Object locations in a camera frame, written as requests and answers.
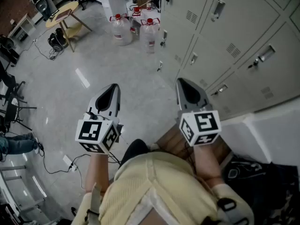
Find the yellow shirt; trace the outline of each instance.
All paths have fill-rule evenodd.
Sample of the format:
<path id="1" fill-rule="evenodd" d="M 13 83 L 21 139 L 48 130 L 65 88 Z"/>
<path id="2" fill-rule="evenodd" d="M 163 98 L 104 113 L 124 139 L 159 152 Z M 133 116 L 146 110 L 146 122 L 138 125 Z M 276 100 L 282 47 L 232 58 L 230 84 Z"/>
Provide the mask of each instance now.
<path id="1" fill-rule="evenodd" d="M 233 199 L 249 224 L 254 216 L 247 203 L 229 186 L 218 185 L 211 194 L 193 177 L 191 166 L 184 160 L 164 152 L 151 152 L 127 161 L 116 173 L 99 208 L 102 225 L 125 225 L 147 191 L 155 189 L 179 224 L 201 224 L 209 216 L 217 220 L 217 200 Z M 84 224 L 91 194 L 86 194 L 73 225 Z"/>

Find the forearm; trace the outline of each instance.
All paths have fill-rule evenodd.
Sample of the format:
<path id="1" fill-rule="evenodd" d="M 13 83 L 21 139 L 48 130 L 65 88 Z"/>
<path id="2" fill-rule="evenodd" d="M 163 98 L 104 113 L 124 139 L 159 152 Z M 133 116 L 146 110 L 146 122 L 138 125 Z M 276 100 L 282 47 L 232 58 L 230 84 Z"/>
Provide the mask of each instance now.
<path id="1" fill-rule="evenodd" d="M 201 177 L 210 188 L 224 183 L 220 165 L 210 145 L 195 146 L 194 153 L 197 176 Z"/>
<path id="2" fill-rule="evenodd" d="M 93 154 L 90 157 L 90 165 L 85 178 L 85 190 L 90 193 L 97 183 L 101 186 L 101 193 L 104 194 L 108 188 L 108 156 Z"/>

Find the locker vent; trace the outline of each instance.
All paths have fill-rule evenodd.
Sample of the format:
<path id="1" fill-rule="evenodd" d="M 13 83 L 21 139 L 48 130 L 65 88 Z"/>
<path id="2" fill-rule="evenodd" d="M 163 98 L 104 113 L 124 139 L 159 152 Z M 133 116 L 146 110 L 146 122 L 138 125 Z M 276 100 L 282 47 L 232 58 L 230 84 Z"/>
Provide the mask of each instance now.
<path id="1" fill-rule="evenodd" d="M 203 87 L 206 87 L 206 86 L 207 86 L 207 83 L 206 83 L 203 79 L 200 80 L 200 84 L 202 84 Z"/>
<path id="2" fill-rule="evenodd" d="M 261 90 L 262 94 L 264 95 L 265 99 L 269 99 L 274 97 L 274 94 L 272 93 L 270 87 L 265 87 Z"/>
<path id="3" fill-rule="evenodd" d="M 175 60 L 178 61 L 179 64 L 181 64 L 181 57 L 178 55 L 175 55 Z"/>
<path id="4" fill-rule="evenodd" d="M 232 43 L 229 44 L 228 48 L 226 49 L 229 53 L 232 53 L 232 51 L 235 49 L 235 45 Z"/>
<path id="5" fill-rule="evenodd" d="M 233 43 L 230 43 L 226 49 L 234 58 L 236 58 L 240 54 L 240 50 L 235 47 Z"/>
<path id="6" fill-rule="evenodd" d="M 198 16 L 191 11 L 187 11 L 186 18 L 191 21 L 192 23 L 196 23 Z"/>
<path id="7" fill-rule="evenodd" d="M 231 112 L 230 109 L 227 106 L 224 106 L 223 109 L 224 109 L 225 113 L 230 113 Z"/>

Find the white box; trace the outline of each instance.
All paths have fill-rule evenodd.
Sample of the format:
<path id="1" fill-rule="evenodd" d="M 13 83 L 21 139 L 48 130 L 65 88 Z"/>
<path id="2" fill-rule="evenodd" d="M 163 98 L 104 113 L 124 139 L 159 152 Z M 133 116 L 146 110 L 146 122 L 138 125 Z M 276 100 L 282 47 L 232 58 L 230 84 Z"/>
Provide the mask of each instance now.
<path id="1" fill-rule="evenodd" d="M 75 141 L 88 152 L 109 154 L 119 132 L 110 120 L 79 120 Z"/>
<path id="2" fill-rule="evenodd" d="M 183 113 L 179 129 L 190 146 L 213 143 L 221 132 L 217 111 Z"/>

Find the wall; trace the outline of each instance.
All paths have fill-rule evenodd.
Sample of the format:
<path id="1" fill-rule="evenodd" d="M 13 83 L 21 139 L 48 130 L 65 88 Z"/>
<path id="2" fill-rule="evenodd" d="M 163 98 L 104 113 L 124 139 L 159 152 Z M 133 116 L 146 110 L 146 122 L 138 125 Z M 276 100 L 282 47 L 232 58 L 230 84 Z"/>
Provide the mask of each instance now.
<path id="1" fill-rule="evenodd" d="M 29 17 L 37 13 L 29 0 L 0 0 L 0 34 L 8 35 L 12 30 L 10 20 L 18 23 L 26 13 Z"/>
<path id="2" fill-rule="evenodd" d="M 300 97 L 225 120 L 221 136 L 233 152 L 300 168 Z"/>

